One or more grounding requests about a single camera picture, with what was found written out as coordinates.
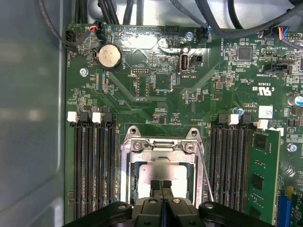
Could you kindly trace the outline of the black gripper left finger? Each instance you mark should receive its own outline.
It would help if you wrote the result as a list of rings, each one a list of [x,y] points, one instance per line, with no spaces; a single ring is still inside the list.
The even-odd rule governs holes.
[[[161,226],[161,183],[151,181],[151,197],[137,200],[134,206],[117,201],[84,217],[74,220],[66,227],[159,227]]]

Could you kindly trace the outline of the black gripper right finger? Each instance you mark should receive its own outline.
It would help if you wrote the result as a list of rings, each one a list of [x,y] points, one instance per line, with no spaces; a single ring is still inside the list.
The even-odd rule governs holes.
[[[207,201],[195,208],[191,201],[174,197],[171,181],[162,182],[170,227],[270,227],[260,219],[233,210],[219,203]]]

